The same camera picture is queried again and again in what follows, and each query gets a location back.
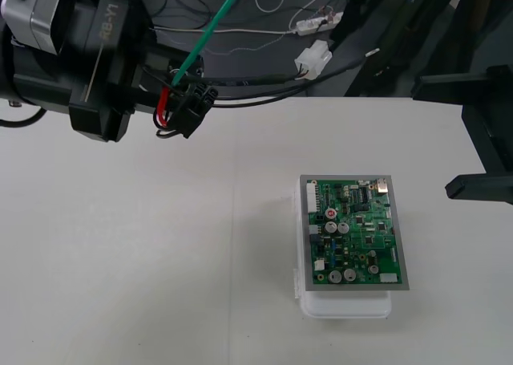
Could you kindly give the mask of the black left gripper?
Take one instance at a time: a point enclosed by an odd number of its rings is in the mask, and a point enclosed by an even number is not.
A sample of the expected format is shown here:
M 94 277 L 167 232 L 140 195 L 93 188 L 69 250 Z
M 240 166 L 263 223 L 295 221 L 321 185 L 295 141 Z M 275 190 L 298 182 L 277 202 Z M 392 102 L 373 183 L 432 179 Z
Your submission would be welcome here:
M 122 89 L 131 82 L 133 62 L 127 59 L 131 14 L 129 0 L 99 0 L 91 28 L 83 45 L 82 69 L 77 72 L 69 102 L 71 126 L 82 135 L 99 141 L 118 142 L 125 135 L 133 104 Z M 143 55 L 139 67 L 148 76 L 169 87 L 196 83 L 200 79 L 200 58 L 184 72 L 178 82 L 182 55 Z M 135 105 L 137 112 L 152 115 L 159 99 Z M 169 99 L 166 108 L 173 112 L 179 101 Z

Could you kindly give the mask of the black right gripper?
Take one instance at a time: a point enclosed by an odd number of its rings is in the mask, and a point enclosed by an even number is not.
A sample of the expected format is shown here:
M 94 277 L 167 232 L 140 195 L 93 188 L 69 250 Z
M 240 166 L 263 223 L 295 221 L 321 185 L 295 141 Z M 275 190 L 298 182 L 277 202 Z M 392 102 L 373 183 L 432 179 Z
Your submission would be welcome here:
M 420 76 L 412 99 L 465 105 L 462 120 L 487 172 L 512 172 L 512 103 L 487 102 L 512 86 L 512 65 L 482 72 Z M 453 200 L 512 202 L 511 173 L 459 175 L 446 185 Z

